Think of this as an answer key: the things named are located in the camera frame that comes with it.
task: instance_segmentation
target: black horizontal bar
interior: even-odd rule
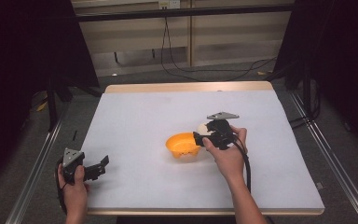
[[[151,18],[168,18],[168,17],[186,17],[186,16],[207,16],[207,15],[224,15],[224,14],[244,14],[244,13],[261,13],[261,12],[282,12],[294,11],[315,7],[315,4],[284,4],[284,5],[264,5],[248,7],[199,7],[199,8],[178,8],[166,10],[147,10],[119,13],[98,13],[98,14],[81,14],[74,17],[56,17],[43,18],[39,20],[59,20],[59,21],[120,21],[133,19],[151,19]]]

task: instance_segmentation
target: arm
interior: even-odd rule
[[[63,188],[63,198],[67,209],[66,224],[84,223],[87,214],[87,187],[83,182],[84,166],[77,166],[75,184],[66,184],[62,175],[62,164],[58,168],[60,188]]]
[[[245,144],[246,129],[237,129],[233,126],[231,126],[231,129]],[[245,185],[243,178],[244,161],[237,147],[233,146],[227,150],[220,150],[208,138],[203,138],[202,141],[206,149],[213,155],[220,173],[222,173],[227,181],[232,195],[237,223],[266,223],[255,200]]]

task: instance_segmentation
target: white tabletop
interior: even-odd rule
[[[171,135],[196,131],[221,111],[248,129],[252,195],[262,213],[320,215],[323,202],[273,89],[105,93],[82,147],[85,166],[110,159],[106,174],[89,182],[89,213],[232,215],[212,155],[202,148],[175,159],[165,147]]]

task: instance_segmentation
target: yellow bowl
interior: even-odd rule
[[[175,158],[188,153],[197,156],[200,150],[200,146],[196,145],[193,133],[178,133],[173,135],[167,140],[165,146]]]

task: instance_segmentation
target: power outlet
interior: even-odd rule
[[[168,9],[170,8],[170,1],[158,1],[158,8],[159,9]]]
[[[180,0],[170,0],[170,9],[180,8]]]

